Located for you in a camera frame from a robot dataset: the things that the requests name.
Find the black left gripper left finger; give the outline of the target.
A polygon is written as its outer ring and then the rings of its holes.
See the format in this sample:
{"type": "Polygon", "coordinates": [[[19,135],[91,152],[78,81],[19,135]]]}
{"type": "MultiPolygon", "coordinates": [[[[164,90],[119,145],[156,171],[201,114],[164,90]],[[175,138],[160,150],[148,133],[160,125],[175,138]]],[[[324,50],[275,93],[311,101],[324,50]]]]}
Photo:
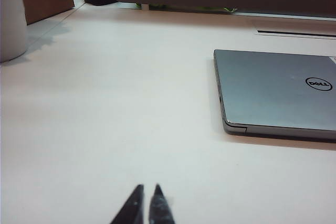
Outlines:
{"type": "Polygon", "coordinates": [[[143,217],[144,185],[135,187],[128,199],[125,201],[119,212],[116,214],[111,224],[141,224],[143,217]]]}

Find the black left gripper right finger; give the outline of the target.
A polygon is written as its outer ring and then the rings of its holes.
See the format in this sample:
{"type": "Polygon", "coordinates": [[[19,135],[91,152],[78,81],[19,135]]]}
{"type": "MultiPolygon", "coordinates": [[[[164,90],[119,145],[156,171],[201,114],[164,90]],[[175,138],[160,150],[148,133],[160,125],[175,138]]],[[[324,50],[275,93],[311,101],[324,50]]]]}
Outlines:
{"type": "Polygon", "coordinates": [[[159,184],[156,184],[154,194],[151,197],[149,223],[175,224],[172,211],[159,184]]]}

